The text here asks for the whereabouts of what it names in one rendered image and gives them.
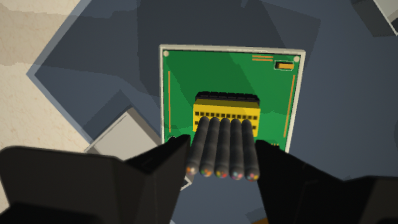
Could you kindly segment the black cylindrical capacitors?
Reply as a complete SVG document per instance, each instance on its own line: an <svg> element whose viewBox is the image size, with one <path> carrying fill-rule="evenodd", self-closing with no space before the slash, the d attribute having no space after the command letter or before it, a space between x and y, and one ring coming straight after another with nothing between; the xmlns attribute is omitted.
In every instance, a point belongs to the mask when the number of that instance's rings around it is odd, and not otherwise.
<svg viewBox="0 0 398 224"><path fill-rule="evenodd" d="M287 68L287 69L294 69L294 64L282 64L282 63L278 63L278 67L277 68ZM175 137L170 137L168 141L174 139ZM168 142L167 141L167 142Z"/></svg>

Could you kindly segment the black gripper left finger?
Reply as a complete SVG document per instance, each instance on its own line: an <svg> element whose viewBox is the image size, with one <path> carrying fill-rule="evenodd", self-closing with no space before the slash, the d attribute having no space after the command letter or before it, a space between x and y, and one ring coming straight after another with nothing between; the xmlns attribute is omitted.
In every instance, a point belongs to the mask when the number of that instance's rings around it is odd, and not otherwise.
<svg viewBox="0 0 398 224"><path fill-rule="evenodd" d="M95 214L104 224L170 224L190 144L183 134L126 160L12 145L0 151L0 181L9 206Z"/></svg>

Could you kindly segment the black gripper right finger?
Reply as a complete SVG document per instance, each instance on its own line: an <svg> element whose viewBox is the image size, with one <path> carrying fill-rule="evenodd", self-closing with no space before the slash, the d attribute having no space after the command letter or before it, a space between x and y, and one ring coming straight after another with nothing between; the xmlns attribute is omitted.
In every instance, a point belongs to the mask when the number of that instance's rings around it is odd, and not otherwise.
<svg viewBox="0 0 398 224"><path fill-rule="evenodd" d="M398 218L398 177L343 181L264 140L254 147L268 224L376 224Z"/></svg>

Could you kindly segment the grey tray floor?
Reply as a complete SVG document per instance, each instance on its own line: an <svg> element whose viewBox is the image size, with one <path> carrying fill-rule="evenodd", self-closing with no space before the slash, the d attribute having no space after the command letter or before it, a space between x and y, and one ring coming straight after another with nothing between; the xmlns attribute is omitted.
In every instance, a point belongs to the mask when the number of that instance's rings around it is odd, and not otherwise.
<svg viewBox="0 0 398 224"><path fill-rule="evenodd" d="M117 156L126 160L155 148L126 116L93 146L100 155Z"/></svg>

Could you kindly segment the dark grey work mat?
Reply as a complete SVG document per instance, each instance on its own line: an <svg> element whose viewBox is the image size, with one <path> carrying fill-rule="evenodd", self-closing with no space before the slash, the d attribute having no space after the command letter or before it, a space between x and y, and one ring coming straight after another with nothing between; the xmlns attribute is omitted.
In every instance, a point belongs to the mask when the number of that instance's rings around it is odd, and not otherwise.
<svg viewBox="0 0 398 224"><path fill-rule="evenodd" d="M161 138L161 44L306 51L289 154L343 181L398 177L398 36L356 0L80 0L27 77L90 145L134 108ZM257 181L194 174L170 224L266 218Z"/></svg>

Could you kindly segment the yellow power plug with grey cables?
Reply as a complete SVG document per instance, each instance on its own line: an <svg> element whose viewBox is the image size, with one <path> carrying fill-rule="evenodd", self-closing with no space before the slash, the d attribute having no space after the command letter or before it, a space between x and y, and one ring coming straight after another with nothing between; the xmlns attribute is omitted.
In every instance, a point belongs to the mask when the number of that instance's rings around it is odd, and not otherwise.
<svg viewBox="0 0 398 224"><path fill-rule="evenodd" d="M218 178L230 174L250 182L259 179L255 151L260 106L258 102L197 99L193 104L195 135L184 166L189 175Z"/></svg>

